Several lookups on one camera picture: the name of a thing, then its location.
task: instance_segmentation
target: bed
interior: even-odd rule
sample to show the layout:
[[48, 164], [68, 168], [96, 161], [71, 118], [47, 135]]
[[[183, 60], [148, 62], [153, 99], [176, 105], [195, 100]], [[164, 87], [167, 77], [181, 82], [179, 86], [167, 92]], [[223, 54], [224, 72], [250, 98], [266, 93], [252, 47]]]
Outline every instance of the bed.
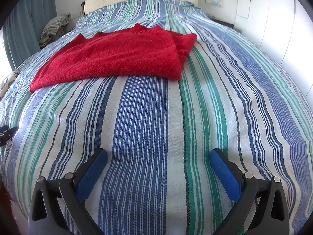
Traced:
[[[112, 76], [29, 93], [37, 70], [77, 34], [136, 23], [197, 34], [180, 81]], [[0, 102], [0, 126], [19, 127], [1, 148], [0, 168], [26, 217], [39, 176], [61, 178], [99, 147], [108, 164], [84, 205], [105, 234], [212, 234], [234, 204], [209, 164], [216, 147], [243, 172], [281, 178], [290, 234], [313, 211], [313, 117], [304, 96], [273, 59], [190, 1], [101, 5], [19, 70]]]

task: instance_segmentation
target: blue curtain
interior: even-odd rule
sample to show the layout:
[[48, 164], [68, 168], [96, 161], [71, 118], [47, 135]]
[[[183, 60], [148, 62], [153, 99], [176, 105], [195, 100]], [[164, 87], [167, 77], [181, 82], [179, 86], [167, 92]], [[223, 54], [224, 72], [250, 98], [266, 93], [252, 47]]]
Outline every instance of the blue curtain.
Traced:
[[13, 70], [40, 51], [41, 32], [56, 16], [54, 0], [20, 0], [17, 3], [3, 26], [4, 47]]

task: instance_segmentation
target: red sweater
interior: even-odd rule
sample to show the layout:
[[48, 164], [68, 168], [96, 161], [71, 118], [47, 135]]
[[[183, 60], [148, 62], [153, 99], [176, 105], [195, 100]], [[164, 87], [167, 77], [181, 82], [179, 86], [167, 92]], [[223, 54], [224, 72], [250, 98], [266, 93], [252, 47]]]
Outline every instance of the red sweater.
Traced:
[[136, 24], [112, 33], [82, 34], [57, 51], [38, 70], [29, 91], [58, 83], [112, 75], [158, 75], [179, 80], [197, 39], [159, 26]]

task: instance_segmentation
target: metal screw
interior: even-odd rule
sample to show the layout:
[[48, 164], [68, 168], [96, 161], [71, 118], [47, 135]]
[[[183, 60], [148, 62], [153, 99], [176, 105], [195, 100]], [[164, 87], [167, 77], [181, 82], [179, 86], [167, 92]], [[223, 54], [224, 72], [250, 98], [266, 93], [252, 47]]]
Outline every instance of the metal screw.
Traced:
[[39, 178], [37, 178], [37, 182], [38, 182], [38, 183], [43, 182], [43, 177], [39, 177]]
[[66, 179], [71, 179], [72, 177], [73, 177], [73, 173], [71, 173], [71, 172], [68, 172], [65, 174]]
[[245, 177], [248, 179], [251, 179], [251, 178], [253, 178], [253, 175], [250, 172], [246, 172]]
[[275, 176], [275, 177], [274, 177], [274, 181], [277, 182], [277, 183], [279, 183], [279, 182], [281, 181], [281, 179], [280, 179], [279, 177]]

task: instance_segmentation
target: blue striped bedspread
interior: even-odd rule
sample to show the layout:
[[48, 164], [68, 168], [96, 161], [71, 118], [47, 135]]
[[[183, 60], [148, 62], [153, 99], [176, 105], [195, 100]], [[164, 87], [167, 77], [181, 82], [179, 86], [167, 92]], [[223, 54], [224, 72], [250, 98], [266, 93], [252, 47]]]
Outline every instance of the blue striped bedspread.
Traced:
[[[37, 70], [79, 33], [136, 23], [197, 34], [180, 81], [112, 76], [29, 93]], [[99, 147], [108, 164], [85, 207], [105, 234], [212, 234], [234, 204], [209, 164], [216, 147], [243, 172], [281, 178], [290, 234], [313, 211], [313, 119], [305, 98], [275, 61], [192, 3], [128, 0], [100, 8], [19, 69], [1, 100], [0, 126], [19, 130], [1, 148], [0, 168], [26, 217], [38, 176], [61, 178]]]

